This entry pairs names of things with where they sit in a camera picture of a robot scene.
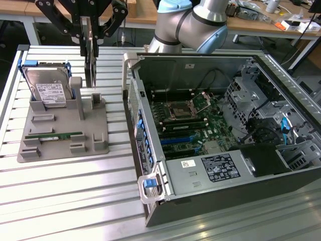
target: robotic arm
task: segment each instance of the robotic arm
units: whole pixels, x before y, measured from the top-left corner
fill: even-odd
[[[96,85],[96,57],[98,45],[103,38],[111,37],[128,14],[127,6],[122,0],[59,0],[70,13],[70,22],[58,10],[55,0],[36,0],[36,6],[63,34],[69,34],[73,42],[80,45],[80,55],[85,57],[85,76],[88,88]],[[99,17],[112,4],[113,14],[103,25]],[[88,37],[82,28],[82,18],[87,18]]]
[[[189,0],[161,0],[148,51],[180,53],[183,44],[199,53],[212,53],[227,36],[227,4],[228,0],[201,0],[192,9]]]

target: wooden table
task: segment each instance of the wooden table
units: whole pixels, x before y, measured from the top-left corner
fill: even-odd
[[[261,7],[261,11],[276,21],[280,16],[270,14],[265,11],[266,6],[261,2],[254,2]],[[298,14],[303,10],[304,17],[308,18],[312,14],[307,9],[293,5],[290,1],[281,2],[281,6],[287,8],[293,14]],[[62,10],[66,17],[70,17],[68,12]],[[30,43],[39,45],[40,40],[34,23],[49,23],[50,21],[42,14],[34,3],[22,2],[18,0],[0,0],[0,19],[14,20],[24,23]],[[108,17],[101,17],[100,21],[105,22]],[[156,7],[152,0],[136,0],[136,18],[126,18],[126,27],[154,29],[157,20]],[[273,24],[267,24],[257,21],[243,20],[239,18],[228,18],[227,26],[229,34],[235,35],[234,42],[237,42],[240,36],[260,36],[271,38],[288,38],[298,39],[301,35],[296,31],[282,31]],[[305,53],[316,43],[321,36],[321,32],[305,33],[302,39],[310,40],[308,45],[303,49],[300,56],[295,60],[295,64],[304,56]]]

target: hard drive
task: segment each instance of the hard drive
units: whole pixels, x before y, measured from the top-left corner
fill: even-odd
[[[69,63],[26,61],[19,69],[27,81],[32,99],[42,101],[45,107],[65,107],[66,100],[74,98],[69,86]]]

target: sticker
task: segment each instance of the sticker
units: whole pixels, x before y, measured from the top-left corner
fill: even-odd
[[[240,177],[230,154],[202,158],[205,170],[212,182]]]
[[[188,129],[189,126],[173,127],[173,130]]]
[[[196,166],[194,160],[181,161],[181,163],[183,168]]]
[[[139,154],[140,167],[143,175],[148,175],[150,173],[150,167],[147,161],[147,156],[145,154],[144,144],[142,139],[136,140],[137,150]]]
[[[62,84],[36,84],[36,87],[44,104],[66,103]]]
[[[186,64],[185,65],[186,69],[194,69],[194,67],[195,67],[195,64]]]
[[[39,138],[39,141],[41,142],[45,142],[45,141],[56,141],[59,140],[58,137],[43,137],[43,138]]]

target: light blue robot joint cap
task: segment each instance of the light blue robot joint cap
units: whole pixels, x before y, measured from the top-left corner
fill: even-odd
[[[159,14],[168,14],[190,8],[192,8],[192,2],[190,0],[161,0],[157,12]]]
[[[198,53],[211,54],[219,49],[225,41],[227,35],[227,26],[224,25],[215,31],[207,40],[205,40],[196,50]]]

